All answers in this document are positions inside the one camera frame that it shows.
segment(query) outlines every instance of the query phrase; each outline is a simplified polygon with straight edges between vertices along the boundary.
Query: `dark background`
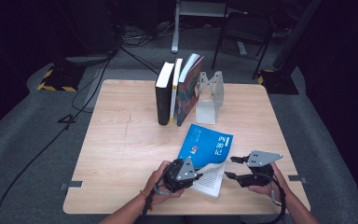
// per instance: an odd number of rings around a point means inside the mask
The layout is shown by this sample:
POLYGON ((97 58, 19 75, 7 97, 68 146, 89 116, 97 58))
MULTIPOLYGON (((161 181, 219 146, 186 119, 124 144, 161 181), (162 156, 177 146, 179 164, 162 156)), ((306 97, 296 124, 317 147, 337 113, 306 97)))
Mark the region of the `dark background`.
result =
MULTIPOLYGON (((125 21, 136 24, 139 18, 134 15, 140 15, 137 8, 118 1, 109 6, 105 1, 82 3, 71 5, 73 2, 66 0, 60 1, 60 6, 76 24, 77 33, 101 49, 111 46, 110 35, 119 32, 125 21), (94 12, 102 15, 98 25, 87 24, 85 17, 79 16, 94 12)), ((160 6, 156 1, 150 4, 160 6)), ((153 13, 157 16, 150 17, 148 24, 172 17, 161 9, 153 13)), ((39 3, 35 9, 29 1, 0 0, 0 119, 28 94, 28 77, 54 61, 52 57, 57 60, 90 53, 71 29, 54 1, 39 3), (52 30, 40 26, 34 17, 38 9, 44 9, 42 16, 52 30), (41 30, 50 33, 50 42, 40 36, 41 30)), ((153 26, 147 29, 156 32, 153 26)), ((322 1, 287 60, 301 70, 307 95, 358 186, 358 1, 322 1)))

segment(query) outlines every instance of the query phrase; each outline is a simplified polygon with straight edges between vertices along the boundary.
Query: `book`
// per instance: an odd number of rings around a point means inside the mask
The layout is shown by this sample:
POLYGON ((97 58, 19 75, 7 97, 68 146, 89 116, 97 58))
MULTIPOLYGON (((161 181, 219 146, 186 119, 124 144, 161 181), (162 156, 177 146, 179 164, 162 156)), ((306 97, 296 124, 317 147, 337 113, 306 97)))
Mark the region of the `book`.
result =
POLYGON ((178 159, 191 157, 197 173, 203 176, 193 182, 191 189, 217 198, 226 167, 226 159, 231 149, 233 135, 191 124, 178 159))
POLYGON ((179 76, 182 68, 182 61, 183 59, 177 58, 173 69, 170 123, 173 123, 173 117, 176 111, 176 93, 178 89, 179 76))
POLYGON ((200 70, 203 57, 192 53, 179 76, 177 88, 177 125, 182 126, 183 121, 190 113, 200 93, 200 70))
POLYGON ((174 63, 165 62, 156 79, 156 104, 158 123, 167 125, 170 119, 174 63))

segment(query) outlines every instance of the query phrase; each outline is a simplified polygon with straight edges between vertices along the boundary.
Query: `gray carpet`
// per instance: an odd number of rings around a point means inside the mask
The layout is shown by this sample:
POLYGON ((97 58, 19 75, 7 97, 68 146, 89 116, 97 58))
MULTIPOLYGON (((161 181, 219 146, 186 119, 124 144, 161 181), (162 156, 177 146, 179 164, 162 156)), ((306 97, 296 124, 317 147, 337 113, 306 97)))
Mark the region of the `gray carpet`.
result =
MULTIPOLYGON (((108 64, 103 76, 152 79, 164 61, 186 58, 193 51, 205 56, 203 68, 210 75, 213 73, 210 65, 217 32, 209 28, 182 32, 178 54, 171 54, 170 36, 141 48, 126 48, 147 60, 148 64, 153 64, 154 71, 146 72, 143 64, 121 50, 108 64), (133 70, 145 71, 147 75, 134 77, 133 70)), ((272 43, 262 69, 271 68, 281 43, 281 40, 272 43)), ((255 62, 224 53, 219 54, 217 60, 216 69, 223 71, 226 83, 256 83, 251 79, 255 62)), ((28 86, 31 93, 0 121, 0 198, 25 165, 64 127, 57 121, 68 114, 76 114, 78 110, 73 105, 78 108, 84 105, 90 92, 95 90, 90 83, 101 66, 87 68, 79 86, 80 90, 85 88, 82 91, 37 91, 36 87, 49 67, 47 64, 30 77, 28 86)), ((358 223, 356 184, 305 94, 301 72, 296 70, 292 77, 299 95, 270 95, 269 98, 298 173, 307 181, 304 188, 311 212, 322 223, 358 223)), ((3 201, 0 223, 96 223, 105 217, 66 215, 62 211, 65 191, 60 187, 71 180, 90 118, 91 113, 81 113, 76 123, 71 124, 68 131, 64 131, 23 173, 3 201)), ((269 218, 272 217, 242 217, 249 222, 267 221, 269 218)))

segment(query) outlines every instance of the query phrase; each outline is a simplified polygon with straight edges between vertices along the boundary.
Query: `blue book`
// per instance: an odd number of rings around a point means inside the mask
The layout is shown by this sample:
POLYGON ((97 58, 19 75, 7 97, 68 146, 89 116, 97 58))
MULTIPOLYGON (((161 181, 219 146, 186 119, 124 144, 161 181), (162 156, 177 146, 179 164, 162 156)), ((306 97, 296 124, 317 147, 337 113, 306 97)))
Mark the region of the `blue book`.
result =
POLYGON ((226 160, 231 148, 233 135, 191 124, 178 159, 191 157, 194 168, 200 169, 208 163, 221 163, 226 160))

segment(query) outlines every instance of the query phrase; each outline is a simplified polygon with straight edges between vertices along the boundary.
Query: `open book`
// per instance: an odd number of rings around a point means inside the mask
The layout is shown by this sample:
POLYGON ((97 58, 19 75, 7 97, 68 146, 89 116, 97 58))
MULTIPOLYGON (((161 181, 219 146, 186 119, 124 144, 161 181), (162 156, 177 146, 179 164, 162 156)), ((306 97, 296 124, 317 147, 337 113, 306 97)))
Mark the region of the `open book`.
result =
POLYGON ((233 135, 191 124, 178 158, 191 157, 197 173, 203 176, 193 182, 191 189, 217 198, 231 148, 233 135))

